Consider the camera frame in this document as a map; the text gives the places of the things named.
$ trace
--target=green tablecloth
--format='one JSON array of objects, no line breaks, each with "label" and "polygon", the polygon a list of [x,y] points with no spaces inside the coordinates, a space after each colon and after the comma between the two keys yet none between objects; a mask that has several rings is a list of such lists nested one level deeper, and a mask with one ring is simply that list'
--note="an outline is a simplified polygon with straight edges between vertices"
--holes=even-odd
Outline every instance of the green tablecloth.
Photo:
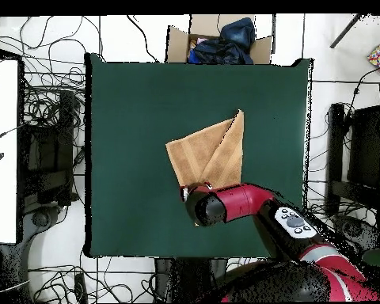
[{"label": "green tablecloth", "polygon": [[242,181],[278,190],[302,206],[309,66],[308,59],[289,67],[103,63],[87,55],[89,254],[267,257],[251,218],[193,226],[165,144],[240,108]]}]

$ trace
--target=gray circular button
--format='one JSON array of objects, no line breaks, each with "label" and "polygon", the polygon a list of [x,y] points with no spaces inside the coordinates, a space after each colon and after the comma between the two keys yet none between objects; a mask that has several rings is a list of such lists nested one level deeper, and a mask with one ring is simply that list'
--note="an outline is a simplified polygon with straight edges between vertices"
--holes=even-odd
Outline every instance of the gray circular button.
[{"label": "gray circular button", "polygon": [[300,217],[290,216],[287,218],[287,226],[300,227],[304,225],[304,220]]}]

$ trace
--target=cardboard box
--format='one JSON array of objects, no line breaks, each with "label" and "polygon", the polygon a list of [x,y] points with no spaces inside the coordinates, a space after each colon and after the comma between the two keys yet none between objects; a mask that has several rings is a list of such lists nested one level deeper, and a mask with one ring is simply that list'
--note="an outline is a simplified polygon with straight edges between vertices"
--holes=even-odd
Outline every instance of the cardboard box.
[{"label": "cardboard box", "polygon": [[[170,25],[166,40],[165,61],[167,63],[186,63],[190,40],[219,37],[223,26],[244,17],[250,17],[252,22],[255,22],[255,14],[193,14],[190,16],[188,33]],[[272,37],[268,36],[255,40],[249,55],[253,64],[270,64],[271,51]]]}]

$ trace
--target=brown towel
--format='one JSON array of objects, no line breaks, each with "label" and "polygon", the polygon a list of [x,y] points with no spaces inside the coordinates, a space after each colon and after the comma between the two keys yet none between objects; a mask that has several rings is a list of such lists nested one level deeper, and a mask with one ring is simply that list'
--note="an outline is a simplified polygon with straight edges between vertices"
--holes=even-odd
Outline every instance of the brown towel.
[{"label": "brown towel", "polygon": [[208,181],[213,188],[241,182],[244,113],[166,144],[180,186]]}]

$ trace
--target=white desk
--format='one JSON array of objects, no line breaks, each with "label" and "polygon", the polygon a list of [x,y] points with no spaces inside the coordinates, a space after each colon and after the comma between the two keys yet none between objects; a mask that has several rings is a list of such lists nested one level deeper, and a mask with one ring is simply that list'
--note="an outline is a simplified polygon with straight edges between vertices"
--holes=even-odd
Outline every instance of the white desk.
[{"label": "white desk", "polygon": [[[17,126],[17,61],[0,63],[0,133]],[[0,242],[16,242],[17,130],[0,139]]]}]

